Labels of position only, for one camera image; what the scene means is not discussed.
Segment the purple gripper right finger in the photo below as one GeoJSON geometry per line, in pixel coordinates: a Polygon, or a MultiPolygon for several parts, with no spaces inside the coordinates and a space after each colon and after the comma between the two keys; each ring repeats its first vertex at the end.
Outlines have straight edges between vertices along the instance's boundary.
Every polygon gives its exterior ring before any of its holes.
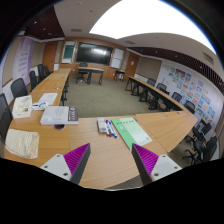
{"type": "Polygon", "coordinates": [[[157,155],[137,144],[132,144],[131,152],[143,185],[181,170],[181,167],[165,154],[157,155]]]}

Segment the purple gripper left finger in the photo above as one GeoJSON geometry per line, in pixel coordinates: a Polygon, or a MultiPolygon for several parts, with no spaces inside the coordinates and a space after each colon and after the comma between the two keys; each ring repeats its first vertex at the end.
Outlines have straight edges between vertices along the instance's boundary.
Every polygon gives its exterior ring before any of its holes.
{"type": "Polygon", "coordinates": [[[72,183],[79,184],[90,153],[90,144],[87,143],[65,155],[54,155],[41,166],[41,169],[72,183]]]}

